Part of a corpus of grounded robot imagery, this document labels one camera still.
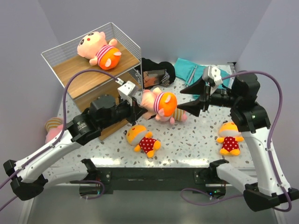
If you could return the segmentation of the large black-haired boy plush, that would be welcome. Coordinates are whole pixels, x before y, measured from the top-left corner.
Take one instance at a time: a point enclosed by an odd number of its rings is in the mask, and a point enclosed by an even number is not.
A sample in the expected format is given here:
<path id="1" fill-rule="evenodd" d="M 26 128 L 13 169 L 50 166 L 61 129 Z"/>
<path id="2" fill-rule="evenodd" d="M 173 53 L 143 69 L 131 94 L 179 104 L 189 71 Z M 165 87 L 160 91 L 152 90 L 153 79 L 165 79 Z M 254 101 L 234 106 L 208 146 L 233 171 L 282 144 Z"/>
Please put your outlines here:
<path id="1" fill-rule="evenodd" d="M 93 31 L 80 40 L 77 54 L 88 59 L 91 66 L 98 65 L 102 70 L 110 70 L 118 65 L 121 58 L 117 43 L 115 38 L 107 42 L 104 32 Z"/>

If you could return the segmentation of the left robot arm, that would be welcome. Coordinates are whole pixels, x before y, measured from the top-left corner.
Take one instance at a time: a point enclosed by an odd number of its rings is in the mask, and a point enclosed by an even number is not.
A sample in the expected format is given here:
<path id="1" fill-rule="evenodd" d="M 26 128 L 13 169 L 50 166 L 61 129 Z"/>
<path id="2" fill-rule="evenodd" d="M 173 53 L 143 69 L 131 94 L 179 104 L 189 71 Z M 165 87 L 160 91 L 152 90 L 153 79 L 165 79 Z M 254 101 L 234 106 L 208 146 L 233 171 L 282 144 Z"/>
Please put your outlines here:
<path id="1" fill-rule="evenodd" d="M 135 98 L 129 103 L 122 100 L 116 104 L 113 96 L 103 95 L 91 102 L 82 114 L 74 117 L 51 141 L 26 158 L 6 161 L 3 166 L 11 180 L 13 193 L 22 201 L 36 197 L 45 188 L 61 183 L 77 183 L 96 180 L 96 167 L 90 159 L 68 167 L 52 165 L 68 153 L 86 145 L 101 135 L 101 132 L 123 120 L 131 124 L 147 110 Z"/>

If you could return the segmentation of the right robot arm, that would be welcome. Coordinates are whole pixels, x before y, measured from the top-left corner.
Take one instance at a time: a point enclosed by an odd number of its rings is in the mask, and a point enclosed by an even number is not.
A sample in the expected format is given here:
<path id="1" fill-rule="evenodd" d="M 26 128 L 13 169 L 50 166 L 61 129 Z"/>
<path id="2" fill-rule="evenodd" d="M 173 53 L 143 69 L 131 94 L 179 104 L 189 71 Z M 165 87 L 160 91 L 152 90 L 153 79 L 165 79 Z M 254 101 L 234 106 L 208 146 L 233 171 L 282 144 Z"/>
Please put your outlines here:
<path id="1" fill-rule="evenodd" d="M 258 71 L 235 73 L 230 89 L 214 91 L 217 82 L 202 77 L 181 90 L 182 94 L 198 95 L 198 98 L 178 107 L 194 116 L 210 105 L 230 108 L 231 119 L 248 146 L 256 177 L 233 167 L 227 160 L 218 160 L 210 163 L 208 178 L 213 183 L 224 180 L 238 189 L 253 211 L 280 210 L 281 204 L 297 200 L 299 191 L 290 186 L 280 167 L 272 142 L 276 122 L 270 122 L 266 110 L 256 101 L 260 89 L 258 74 Z"/>

